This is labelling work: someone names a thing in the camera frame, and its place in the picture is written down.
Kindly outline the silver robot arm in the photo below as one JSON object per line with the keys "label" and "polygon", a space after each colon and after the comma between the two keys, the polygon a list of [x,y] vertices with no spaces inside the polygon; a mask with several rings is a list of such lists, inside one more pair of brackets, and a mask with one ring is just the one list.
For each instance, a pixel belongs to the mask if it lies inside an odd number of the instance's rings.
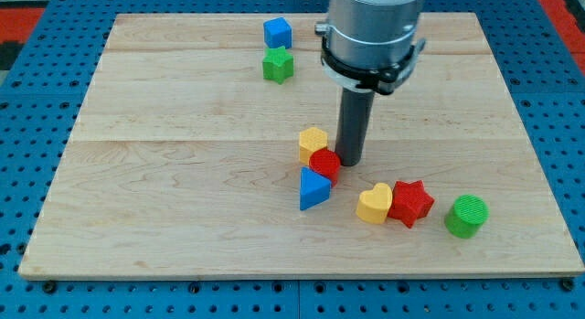
{"label": "silver robot arm", "polygon": [[322,38],[325,74],[357,93],[389,95],[414,70],[425,40],[414,42],[424,0],[329,0]]}

